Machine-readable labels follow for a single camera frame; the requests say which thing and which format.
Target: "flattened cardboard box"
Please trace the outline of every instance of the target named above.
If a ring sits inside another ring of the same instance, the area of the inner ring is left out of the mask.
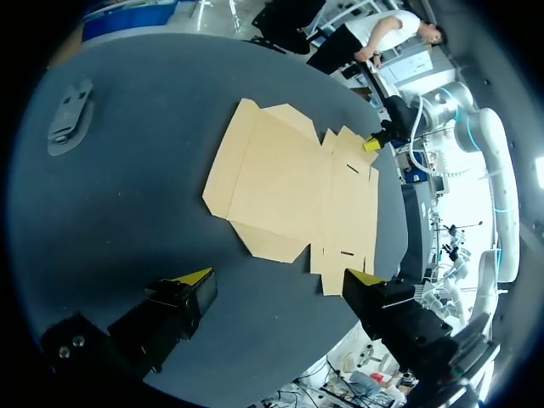
[[[311,244],[310,272],[341,295],[343,271],[373,275],[377,234],[375,153],[346,127],[320,144],[290,105],[242,99],[219,146],[202,198],[258,258],[292,263]]]

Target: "blue bin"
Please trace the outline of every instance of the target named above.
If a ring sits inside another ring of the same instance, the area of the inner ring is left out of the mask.
[[[164,26],[176,9],[177,3],[150,4],[111,10],[109,13],[85,23],[82,40],[87,41],[108,32],[126,30],[127,28]]]

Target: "round table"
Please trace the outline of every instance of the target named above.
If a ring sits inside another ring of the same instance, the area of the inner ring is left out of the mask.
[[[93,82],[85,139],[50,156],[47,133],[66,89]],[[81,311],[106,327],[144,299],[144,286],[213,266],[218,297],[149,385],[204,406],[250,405],[288,383],[356,322],[324,297],[309,250],[291,264],[253,258],[201,195],[241,98],[291,104],[323,137],[342,125],[368,135],[375,110],[286,55],[219,37],[152,34],[95,45],[43,78],[14,146],[8,244],[36,337]],[[394,158],[380,170],[375,269],[405,254],[405,210]]]

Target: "person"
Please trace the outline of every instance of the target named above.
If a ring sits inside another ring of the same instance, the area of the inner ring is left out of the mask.
[[[446,42],[441,27],[421,21],[409,11],[393,10],[360,17],[335,30],[308,60],[308,65],[330,75],[348,62],[372,58],[379,68],[380,53],[416,34],[433,46]]]

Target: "metal clip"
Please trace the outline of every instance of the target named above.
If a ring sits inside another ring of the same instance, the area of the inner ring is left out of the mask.
[[[78,89],[70,86],[60,101],[48,131],[48,153],[59,156],[79,145],[91,123],[94,103],[89,99],[93,84],[86,79]]]

